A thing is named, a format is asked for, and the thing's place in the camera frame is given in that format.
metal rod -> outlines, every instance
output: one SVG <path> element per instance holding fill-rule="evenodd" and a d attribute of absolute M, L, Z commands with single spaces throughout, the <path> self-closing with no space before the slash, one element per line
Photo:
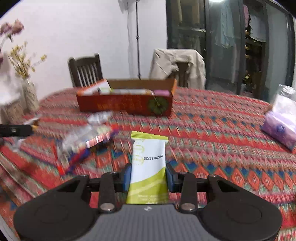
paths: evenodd
<path fill-rule="evenodd" d="M 137 48 L 138 48 L 138 77 L 141 79 L 140 72 L 140 48 L 139 48 L 139 20 L 138 20 L 138 0 L 136 0 L 136 20 L 137 20 Z"/>

pink flowers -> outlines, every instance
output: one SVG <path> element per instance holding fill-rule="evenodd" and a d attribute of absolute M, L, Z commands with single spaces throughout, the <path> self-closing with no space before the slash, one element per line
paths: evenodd
<path fill-rule="evenodd" d="M 17 19 L 11 28 L 11 35 L 19 34 L 23 29 L 23 24 Z"/>
<path fill-rule="evenodd" d="M 24 29 L 24 25 L 17 19 L 13 25 L 10 23 L 3 23 L 0 28 L 0 35 L 15 35 L 19 34 Z"/>
<path fill-rule="evenodd" d="M 6 34 L 12 26 L 9 23 L 3 23 L 0 28 L 0 35 Z"/>
<path fill-rule="evenodd" d="M 3 23 L 0 27 L 0 36 L 5 34 L 5 37 L 2 39 L 0 43 L 0 67 L 3 62 L 3 54 L 1 53 L 2 46 L 6 39 L 10 39 L 12 42 L 12 36 L 21 33 L 24 29 L 24 25 L 20 22 L 20 20 L 16 20 L 13 25 L 10 23 Z"/>

purple tissue box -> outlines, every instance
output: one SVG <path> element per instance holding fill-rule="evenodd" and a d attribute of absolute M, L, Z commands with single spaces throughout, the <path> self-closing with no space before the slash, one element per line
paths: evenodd
<path fill-rule="evenodd" d="M 267 112 L 262 130 L 288 147 L 291 151 L 296 145 L 296 123 L 288 115 Z"/>

clear plastic bag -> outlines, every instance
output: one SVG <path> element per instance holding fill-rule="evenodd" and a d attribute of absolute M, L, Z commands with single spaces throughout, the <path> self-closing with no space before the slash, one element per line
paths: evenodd
<path fill-rule="evenodd" d="M 112 115 L 113 111 L 102 111 L 92 114 L 87 120 L 92 125 L 102 125 L 107 122 Z"/>
<path fill-rule="evenodd" d="M 117 133 L 110 126 L 85 125 L 71 131 L 66 138 L 57 144 L 57 168 L 60 175 L 70 172 L 74 166 L 86 158 L 90 148 L 106 143 Z"/>
<path fill-rule="evenodd" d="M 262 130 L 290 150 L 296 145 L 296 90 L 279 85 Z"/>
<path fill-rule="evenodd" d="M 37 115 L 32 119 L 27 120 L 24 122 L 24 125 L 32 125 L 34 124 L 35 121 L 39 120 L 42 115 Z M 20 150 L 20 145 L 26 138 L 24 137 L 13 137 L 14 144 L 12 146 L 12 151 L 13 152 L 18 152 Z"/>

wooden chair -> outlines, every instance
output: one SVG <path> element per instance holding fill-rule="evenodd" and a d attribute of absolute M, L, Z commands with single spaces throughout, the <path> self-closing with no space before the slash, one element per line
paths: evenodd
<path fill-rule="evenodd" d="M 172 72 L 168 78 L 175 78 L 178 86 L 188 87 L 189 74 L 186 73 L 188 69 L 188 63 L 176 63 L 179 71 Z"/>
<path fill-rule="evenodd" d="M 94 57 L 70 58 L 68 65 L 74 87 L 87 87 L 103 78 L 98 54 Z"/>

